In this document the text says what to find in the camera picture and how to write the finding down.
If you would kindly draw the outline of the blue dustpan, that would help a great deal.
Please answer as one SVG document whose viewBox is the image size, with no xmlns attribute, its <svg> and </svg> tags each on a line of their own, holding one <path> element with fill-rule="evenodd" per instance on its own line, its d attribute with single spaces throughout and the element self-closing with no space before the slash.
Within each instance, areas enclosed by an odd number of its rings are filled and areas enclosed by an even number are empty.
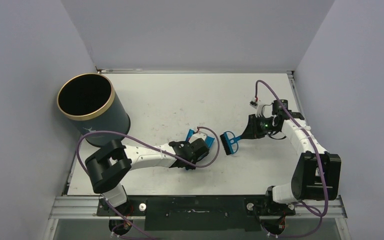
<svg viewBox="0 0 384 240">
<path fill-rule="evenodd" d="M 190 144 L 190 147 L 193 151 L 194 159 L 191 161 L 191 163 L 194 165 L 196 165 L 198 162 L 203 160 L 209 154 L 210 149 L 215 141 L 214 137 L 211 137 L 207 134 L 208 137 L 206 138 L 205 141 L 203 141 L 202 139 L 197 139 L 194 142 L 190 143 L 189 142 L 190 137 L 192 136 L 192 134 L 196 132 L 200 132 L 200 131 L 199 130 L 194 131 L 192 129 L 189 129 L 185 138 L 185 140 Z M 207 146 L 207 151 L 204 151 L 203 143 L 205 143 L 205 145 Z"/>
</svg>

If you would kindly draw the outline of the blue hand brush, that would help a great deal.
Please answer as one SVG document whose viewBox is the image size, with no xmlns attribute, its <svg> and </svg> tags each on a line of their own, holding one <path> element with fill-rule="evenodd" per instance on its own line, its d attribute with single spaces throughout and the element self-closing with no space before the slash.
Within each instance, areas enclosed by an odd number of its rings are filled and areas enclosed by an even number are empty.
<svg viewBox="0 0 384 240">
<path fill-rule="evenodd" d="M 221 143 L 223 145 L 223 149 L 225 154 L 233 155 L 239 149 L 238 142 L 241 140 L 241 135 L 235 135 L 232 131 L 225 131 L 220 136 Z"/>
</svg>

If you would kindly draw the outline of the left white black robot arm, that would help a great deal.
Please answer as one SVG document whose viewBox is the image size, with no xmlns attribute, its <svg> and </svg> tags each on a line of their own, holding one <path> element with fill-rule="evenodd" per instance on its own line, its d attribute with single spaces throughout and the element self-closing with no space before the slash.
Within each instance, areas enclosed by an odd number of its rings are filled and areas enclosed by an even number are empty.
<svg viewBox="0 0 384 240">
<path fill-rule="evenodd" d="M 112 140 L 85 160 L 85 167 L 95 194 L 103 195 L 116 215 L 129 210 L 129 199 L 121 184 L 132 170 L 144 168 L 194 169 L 210 153 L 203 138 L 189 141 L 171 141 L 152 148 L 123 145 Z"/>
</svg>

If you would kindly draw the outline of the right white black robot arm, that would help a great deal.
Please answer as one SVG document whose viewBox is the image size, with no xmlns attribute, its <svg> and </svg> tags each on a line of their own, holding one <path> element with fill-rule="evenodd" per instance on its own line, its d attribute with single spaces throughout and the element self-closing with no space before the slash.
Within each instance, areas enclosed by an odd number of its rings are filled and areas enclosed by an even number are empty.
<svg viewBox="0 0 384 240">
<path fill-rule="evenodd" d="M 265 105 L 259 100 L 251 101 L 250 105 L 256 113 L 248 116 L 247 126 L 240 138 L 254 140 L 282 133 L 299 156 L 291 181 L 273 186 L 271 195 L 263 199 L 264 211 L 274 215 L 283 204 L 301 200 L 335 200 L 339 191 L 340 156 L 328 152 L 318 143 L 304 116 L 289 110 L 287 100 L 274 100 L 269 117 L 264 116 Z"/>
</svg>

